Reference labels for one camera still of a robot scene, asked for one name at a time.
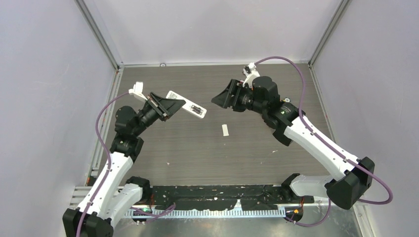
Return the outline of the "white remote control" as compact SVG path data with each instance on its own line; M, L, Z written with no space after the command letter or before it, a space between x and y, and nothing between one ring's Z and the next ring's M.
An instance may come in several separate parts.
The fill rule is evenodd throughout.
M176 100L184 100L185 104L182 106L182 109L185 110L186 112L200 118L203 119L207 113L207 109L205 109L204 107L192 102L191 100L181 96L180 94L170 90L167 95L166 95L167 99L176 99Z

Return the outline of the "white battery cover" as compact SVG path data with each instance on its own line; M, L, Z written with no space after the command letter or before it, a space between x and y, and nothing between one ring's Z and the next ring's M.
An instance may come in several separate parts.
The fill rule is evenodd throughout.
M222 125L223 136L229 136L228 126L226 124Z

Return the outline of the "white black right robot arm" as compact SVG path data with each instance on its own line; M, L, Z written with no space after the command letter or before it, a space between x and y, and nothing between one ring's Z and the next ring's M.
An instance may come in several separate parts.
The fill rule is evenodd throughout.
M232 79L228 86L212 98L212 103L235 112L246 110L261 115L273 129L272 135L285 146L292 142L308 151L327 171L327 176L290 175L281 185L287 202L302 196L329 198L338 207L349 210L372 184L375 164L344 151L308 120L300 116L292 103L282 101L277 84L267 76L257 77L252 85Z

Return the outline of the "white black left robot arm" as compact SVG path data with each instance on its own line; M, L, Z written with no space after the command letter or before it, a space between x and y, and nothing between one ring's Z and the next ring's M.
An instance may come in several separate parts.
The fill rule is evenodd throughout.
M149 180L131 177L122 190L117 188L138 158L144 141L140 135L155 121L167 121L186 102L163 98L151 92L139 111L130 106L120 107L115 114L116 135L110 148L100 139L106 151L106 163L89 193L76 209L68 208L62 217L68 237L111 237L122 217L136 203L151 200Z

